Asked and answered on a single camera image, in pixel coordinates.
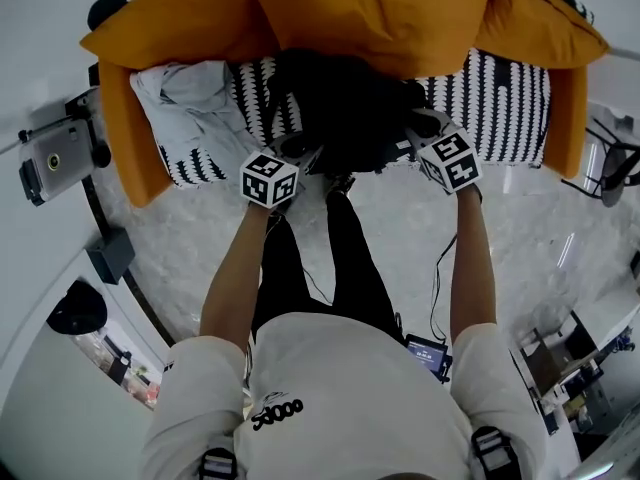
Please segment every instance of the black strap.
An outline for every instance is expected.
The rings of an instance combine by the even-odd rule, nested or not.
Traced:
[[[487,480],[519,480],[520,463],[511,440],[495,427],[480,427],[471,444]]]
[[[234,480],[238,476],[236,456],[224,448],[209,450],[202,456],[198,473],[200,480]]]

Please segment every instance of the person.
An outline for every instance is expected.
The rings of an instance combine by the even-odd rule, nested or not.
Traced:
[[[332,306],[310,297],[286,219],[248,207],[213,278],[200,336],[171,349],[143,479],[199,478],[220,449],[226,458],[212,467],[231,461],[235,469],[211,478],[465,479],[472,434],[482,426],[511,439],[522,478],[537,477],[546,429],[496,326],[479,191],[457,193],[449,393],[405,348],[347,197],[352,184],[337,177],[326,198]],[[254,404],[245,419],[250,333]]]

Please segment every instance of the sofa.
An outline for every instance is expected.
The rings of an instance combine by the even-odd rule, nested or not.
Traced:
[[[417,79],[436,110],[467,128],[481,160],[544,164],[572,178],[585,140],[587,65],[608,51],[591,22],[575,0],[99,0],[81,44],[99,58],[103,114],[122,185],[130,202],[144,207],[172,184],[211,180],[193,169],[201,152],[191,165],[159,150],[131,73],[167,62],[225,60],[243,109],[246,73],[262,72],[292,47],[357,55],[385,74]],[[474,76],[479,90],[470,83]],[[281,113],[291,114],[290,129],[261,124],[262,136],[249,131],[264,145],[279,132],[298,131],[289,110]],[[252,122],[246,105],[243,111]],[[212,178],[224,178],[215,159],[205,161]]]

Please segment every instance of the shoe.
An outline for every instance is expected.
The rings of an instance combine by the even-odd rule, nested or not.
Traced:
[[[352,173],[337,175],[325,174],[324,180],[326,184],[324,191],[325,199],[332,192],[341,192],[346,196],[349,193],[349,190],[351,190],[351,187],[353,187],[353,184],[356,182],[356,178]]]

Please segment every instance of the gray floor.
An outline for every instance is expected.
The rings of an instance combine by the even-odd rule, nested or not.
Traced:
[[[593,112],[613,125],[603,109]],[[596,147],[588,143],[585,148],[585,170]],[[136,250],[132,270],[154,309],[176,337],[194,335],[209,283],[246,203],[219,183],[172,188],[137,210],[126,201],[113,166],[96,172],[94,180],[110,221],[129,231]],[[640,246],[637,189],[606,209],[564,187],[546,169],[521,167],[485,167],[481,187],[499,322],[516,339],[533,327],[536,307],[579,308],[597,298],[625,274]],[[455,198],[405,166],[359,175],[351,200],[405,330],[431,337],[434,266],[455,231]],[[333,267],[319,188],[305,193],[288,218],[305,267],[331,300]],[[441,263],[435,313],[447,335],[452,268],[453,252]]]

